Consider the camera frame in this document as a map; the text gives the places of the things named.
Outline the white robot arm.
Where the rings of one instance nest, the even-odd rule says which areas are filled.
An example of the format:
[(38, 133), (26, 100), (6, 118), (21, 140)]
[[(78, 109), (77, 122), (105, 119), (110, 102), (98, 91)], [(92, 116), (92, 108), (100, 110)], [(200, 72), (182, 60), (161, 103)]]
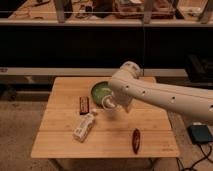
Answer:
[(128, 106), (132, 99), (213, 125), (213, 90), (152, 83), (139, 79), (141, 69), (125, 62), (109, 79), (116, 102)]

